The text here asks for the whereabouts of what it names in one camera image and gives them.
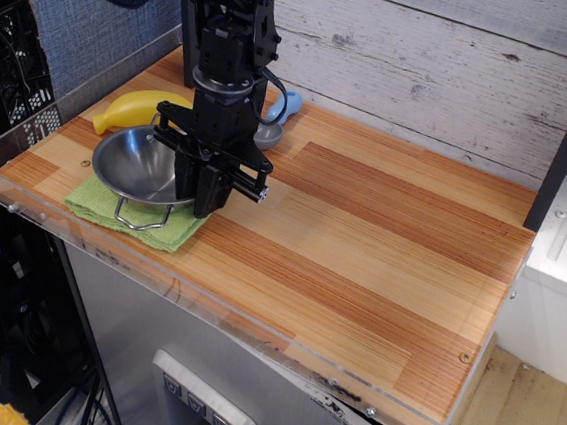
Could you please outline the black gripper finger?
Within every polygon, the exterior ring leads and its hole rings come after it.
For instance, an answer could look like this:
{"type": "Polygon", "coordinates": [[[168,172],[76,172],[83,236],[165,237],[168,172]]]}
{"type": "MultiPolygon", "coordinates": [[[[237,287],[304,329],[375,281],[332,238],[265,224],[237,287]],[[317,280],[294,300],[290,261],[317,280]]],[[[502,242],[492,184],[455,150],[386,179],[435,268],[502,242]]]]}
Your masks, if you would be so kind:
{"type": "Polygon", "coordinates": [[[176,147],[174,155],[174,179],[176,199],[192,199],[196,196],[202,160],[200,154],[183,144],[176,147]]]}
{"type": "Polygon", "coordinates": [[[207,218],[224,207],[232,189],[233,182],[229,171],[212,164],[202,166],[196,187],[194,215],[207,218]]]}

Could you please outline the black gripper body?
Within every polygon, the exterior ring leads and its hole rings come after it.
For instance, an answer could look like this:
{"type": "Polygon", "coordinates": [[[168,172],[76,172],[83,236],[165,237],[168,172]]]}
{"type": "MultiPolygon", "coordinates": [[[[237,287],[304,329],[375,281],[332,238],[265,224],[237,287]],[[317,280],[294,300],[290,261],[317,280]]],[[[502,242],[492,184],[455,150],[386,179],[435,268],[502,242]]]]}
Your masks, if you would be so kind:
{"type": "Polygon", "coordinates": [[[255,202],[266,198],[273,165],[253,140],[265,120],[262,107],[268,80],[252,76],[239,84],[219,84],[195,71],[191,109],[170,102],[157,105],[154,137],[175,153],[179,144],[200,154],[201,167],[212,164],[230,172],[231,191],[255,202]]]}

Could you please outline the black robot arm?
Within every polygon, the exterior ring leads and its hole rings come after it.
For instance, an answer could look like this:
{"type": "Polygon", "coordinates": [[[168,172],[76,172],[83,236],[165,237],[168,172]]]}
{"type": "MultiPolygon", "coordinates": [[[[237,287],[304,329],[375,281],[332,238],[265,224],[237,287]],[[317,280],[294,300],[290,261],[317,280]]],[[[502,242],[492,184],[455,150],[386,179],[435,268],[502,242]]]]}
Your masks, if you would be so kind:
{"type": "Polygon", "coordinates": [[[265,124],[268,69],[281,38],[274,0],[190,0],[198,58],[184,67],[195,88],[191,108],[158,103],[154,137],[174,152],[175,192],[205,218],[237,190],[255,202],[266,197],[272,163],[255,145],[265,124]]]}

